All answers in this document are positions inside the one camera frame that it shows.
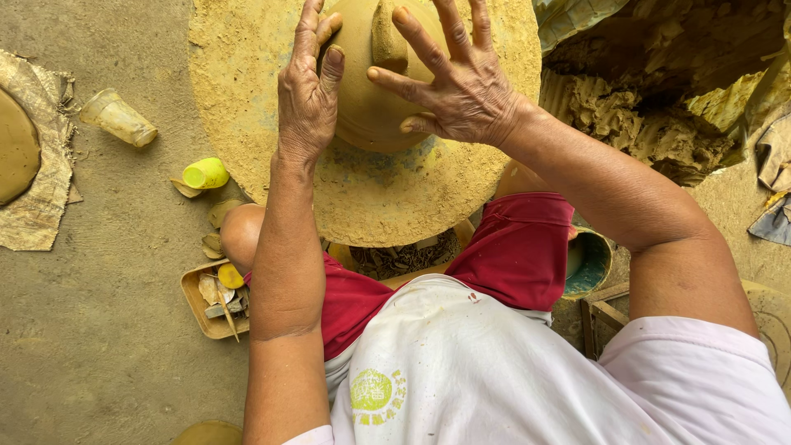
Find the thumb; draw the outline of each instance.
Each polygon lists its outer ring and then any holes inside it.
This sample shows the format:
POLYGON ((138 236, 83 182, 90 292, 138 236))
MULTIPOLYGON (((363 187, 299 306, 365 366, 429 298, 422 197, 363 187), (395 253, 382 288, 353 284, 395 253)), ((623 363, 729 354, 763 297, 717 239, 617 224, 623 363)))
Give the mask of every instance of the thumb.
POLYGON ((413 114, 403 120, 399 129, 402 133, 417 132, 417 133, 433 133, 437 136, 440 134, 440 124, 437 122, 437 117, 430 112, 419 112, 413 114))
POLYGON ((338 94, 343 77, 343 66, 346 62, 346 55, 338 45, 330 45, 324 53, 324 61, 321 63, 321 76, 319 83, 321 89, 330 96, 338 94))

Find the wrinkled hand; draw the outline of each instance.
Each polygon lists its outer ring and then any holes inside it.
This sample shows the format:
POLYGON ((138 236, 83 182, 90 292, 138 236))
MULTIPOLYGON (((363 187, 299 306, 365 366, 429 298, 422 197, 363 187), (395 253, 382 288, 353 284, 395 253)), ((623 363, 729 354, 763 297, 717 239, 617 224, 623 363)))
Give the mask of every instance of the wrinkled hand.
POLYGON ((401 131, 434 133, 445 139, 500 146, 516 124, 516 110, 528 99, 513 90, 492 47, 485 0, 469 0, 472 43, 455 0, 433 0, 450 59, 404 6, 392 20, 415 54, 434 74, 432 83, 415 81, 379 67, 368 79, 431 112, 407 117, 401 131))
POLYGON ((324 0, 307 0, 294 33, 291 60, 278 76, 278 156, 315 165, 335 134, 338 89, 343 76, 343 49, 330 46, 321 75, 316 75, 319 49, 339 30, 343 19, 334 13, 323 20, 324 0))

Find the finger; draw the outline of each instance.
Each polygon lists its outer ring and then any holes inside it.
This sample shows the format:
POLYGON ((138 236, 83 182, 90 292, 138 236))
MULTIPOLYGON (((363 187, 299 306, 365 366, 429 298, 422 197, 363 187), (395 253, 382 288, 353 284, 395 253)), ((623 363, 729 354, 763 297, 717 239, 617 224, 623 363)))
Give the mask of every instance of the finger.
POLYGON ((327 43, 327 40, 330 40, 330 37, 341 29, 341 25, 343 25, 341 13, 333 13, 330 17, 324 18, 319 22, 316 27, 316 50, 313 52, 315 57, 319 56, 321 46, 327 43))
POLYGON ((445 42, 448 44, 451 58, 466 62, 470 58, 472 46, 459 10, 456 8, 456 0, 434 0, 434 5, 440 16, 442 32, 445 33, 445 42))
POLYGON ((324 53, 324 61, 321 63, 321 77, 319 84, 321 89, 329 96, 336 97, 341 87, 343 68, 346 64, 346 55, 338 45, 330 45, 324 53))
POLYGON ((483 50, 492 48, 491 20, 486 0, 470 0, 472 9, 472 43, 483 50))
POLYGON ((405 101, 431 109, 433 105, 431 85, 384 68, 370 67, 366 74, 371 82, 401 96, 405 101))
POLYGON ((303 59, 306 55, 313 55, 313 50, 316 48, 316 28, 319 25, 319 13, 322 7, 324 0, 305 0, 302 15, 294 31, 292 59, 303 59))
POLYGON ((412 46, 414 53, 435 76, 445 76, 450 73, 452 67, 448 57, 406 6, 398 6, 393 10, 393 23, 412 46))
POLYGON ((419 112, 403 120, 399 129, 402 133, 432 133, 440 135, 441 127, 437 117, 430 112, 419 112))

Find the clear plastic cup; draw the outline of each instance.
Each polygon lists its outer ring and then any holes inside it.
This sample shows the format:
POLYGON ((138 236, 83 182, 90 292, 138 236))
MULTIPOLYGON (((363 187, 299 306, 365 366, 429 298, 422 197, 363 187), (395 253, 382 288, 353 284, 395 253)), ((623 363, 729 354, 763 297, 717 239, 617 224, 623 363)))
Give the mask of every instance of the clear plastic cup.
POLYGON ((87 101, 80 111, 80 120, 101 127, 134 146, 144 146, 157 136, 157 128, 113 88, 103 89, 87 101))
POLYGON ((187 165, 181 177, 186 185, 201 190, 222 187, 230 175, 219 158, 206 158, 187 165))

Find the dirt floor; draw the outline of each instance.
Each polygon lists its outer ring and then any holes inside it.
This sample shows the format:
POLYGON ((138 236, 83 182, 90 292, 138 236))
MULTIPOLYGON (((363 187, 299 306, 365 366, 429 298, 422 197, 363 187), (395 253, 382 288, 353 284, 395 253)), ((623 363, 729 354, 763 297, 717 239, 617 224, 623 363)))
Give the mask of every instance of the dirt floor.
MULTIPOLYGON (((2 12, 0 48, 73 73, 78 104, 117 88, 160 135, 135 149, 79 124, 85 202, 67 207, 52 252, 0 248, 0 443, 165 444, 201 420, 241 424, 247 336, 204 337, 178 284, 206 262, 210 205, 240 195, 230 184, 190 201, 167 180, 213 154, 187 72, 191 3, 6 0, 2 12)), ((745 232, 766 198, 755 167, 692 193, 742 277, 791 293, 791 248, 745 232)), ((616 258, 613 284, 626 278, 616 258)))

